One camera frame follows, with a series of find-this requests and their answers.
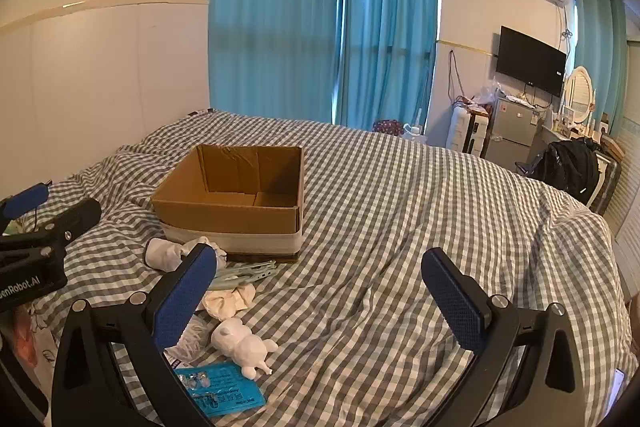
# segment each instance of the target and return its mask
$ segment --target black flat screen tv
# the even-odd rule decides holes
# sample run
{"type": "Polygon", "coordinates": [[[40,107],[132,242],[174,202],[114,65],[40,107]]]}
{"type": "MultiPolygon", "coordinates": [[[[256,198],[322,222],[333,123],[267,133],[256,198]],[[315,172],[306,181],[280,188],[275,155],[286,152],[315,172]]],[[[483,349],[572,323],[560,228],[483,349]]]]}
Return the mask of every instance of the black flat screen tv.
{"type": "Polygon", "coordinates": [[[566,54],[561,51],[524,33],[502,27],[495,67],[498,73],[561,96],[565,64],[566,54]]]}

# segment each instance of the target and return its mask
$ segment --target gray refrigerator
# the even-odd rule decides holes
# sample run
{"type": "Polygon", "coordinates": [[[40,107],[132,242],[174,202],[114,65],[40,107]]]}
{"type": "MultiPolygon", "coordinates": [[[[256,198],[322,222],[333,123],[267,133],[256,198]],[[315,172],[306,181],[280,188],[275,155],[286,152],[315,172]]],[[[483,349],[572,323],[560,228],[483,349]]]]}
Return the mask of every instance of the gray refrigerator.
{"type": "Polygon", "coordinates": [[[516,162],[527,162],[539,118],[539,112],[532,108],[498,98],[484,159],[516,172],[516,162]]]}

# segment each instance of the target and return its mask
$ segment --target patterned fabric item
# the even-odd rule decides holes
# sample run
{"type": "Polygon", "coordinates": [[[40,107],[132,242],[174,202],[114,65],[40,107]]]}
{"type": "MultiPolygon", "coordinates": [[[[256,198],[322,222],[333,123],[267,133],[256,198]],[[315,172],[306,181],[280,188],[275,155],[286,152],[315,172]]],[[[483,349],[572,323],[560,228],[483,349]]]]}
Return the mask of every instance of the patterned fabric item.
{"type": "Polygon", "coordinates": [[[390,134],[391,136],[400,136],[401,134],[404,134],[402,123],[398,120],[378,120],[373,124],[373,131],[390,134]]]}
{"type": "MultiPolygon", "coordinates": [[[[259,283],[254,307],[238,314],[280,346],[267,359],[273,375],[258,379],[268,406],[216,425],[421,425],[471,359],[422,283],[420,256],[433,246],[489,295],[534,309],[564,303],[587,426],[604,412],[614,368],[627,378],[636,370],[609,229],[569,195],[468,154],[220,111],[162,127],[51,188],[39,219],[84,196],[102,204],[98,226],[68,248],[67,286],[37,302],[54,334],[74,300],[119,303],[158,281],[143,262],[146,242],[162,235],[149,197],[200,143],[305,149],[300,261],[259,283]]],[[[117,356],[135,402],[156,419],[125,353],[117,356]]],[[[194,365],[222,359],[209,347],[194,365]]],[[[503,379],[484,417],[505,388],[503,379]]]]}

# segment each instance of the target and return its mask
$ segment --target checkered bedsheet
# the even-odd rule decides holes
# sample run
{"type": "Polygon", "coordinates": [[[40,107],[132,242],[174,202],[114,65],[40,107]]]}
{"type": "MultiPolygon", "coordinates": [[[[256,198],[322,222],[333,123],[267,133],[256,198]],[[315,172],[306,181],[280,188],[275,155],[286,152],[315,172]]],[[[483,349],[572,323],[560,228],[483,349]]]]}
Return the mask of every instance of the checkered bedsheet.
{"type": "MultiPolygon", "coordinates": [[[[149,197],[200,143],[305,149],[300,262],[259,283],[254,307],[239,314],[280,346],[268,358],[273,375],[258,380],[268,404],[217,425],[421,425],[470,360],[420,278],[421,254],[433,246],[489,295],[534,309],[565,304],[588,426],[604,412],[614,368],[635,371],[609,229],[569,195],[399,137],[219,111],[162,127],[54,185],[40,219],[86,196],[103,211],[68,248],[67,286],[37,303],[55,335],[75,299],[119,303],[154,286],[159,274],[143,256],[162,229],[149,197]]],[[[118,357],[139,409],[156,419],[126,354],[118,357]]],[[[221,358],[209,349],[196,364],[221,358]]],[[[505,387],[503,378],[485,417],[505,387]]]]}

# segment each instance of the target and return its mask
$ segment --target blue packet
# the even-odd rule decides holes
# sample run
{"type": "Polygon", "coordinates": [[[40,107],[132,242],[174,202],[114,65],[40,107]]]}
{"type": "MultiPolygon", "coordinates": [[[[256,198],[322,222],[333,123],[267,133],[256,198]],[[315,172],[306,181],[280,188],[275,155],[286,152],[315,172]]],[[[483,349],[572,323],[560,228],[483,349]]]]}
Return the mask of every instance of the blue packet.
{"type": "Polygon", "coordinates": [[[194,402],[209,417],[262,407],[266,403],[258,385],[243,377],[233,362],[174,371],[194,402]]]}

